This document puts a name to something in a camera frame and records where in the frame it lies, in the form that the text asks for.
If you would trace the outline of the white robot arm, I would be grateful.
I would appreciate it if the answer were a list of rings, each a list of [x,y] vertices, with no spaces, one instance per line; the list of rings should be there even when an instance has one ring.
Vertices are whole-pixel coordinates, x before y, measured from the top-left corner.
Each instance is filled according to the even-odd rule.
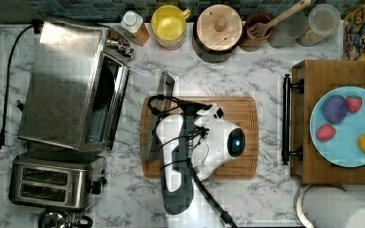
[[[204,198],[209,207],[225,212],[204,188],[224,163],[243,153],[243,130],[223,118],[216,104],[192,112],[171,114],[158,123],[155,135],[160,143],[163,206],[167,214],[179,215]]]

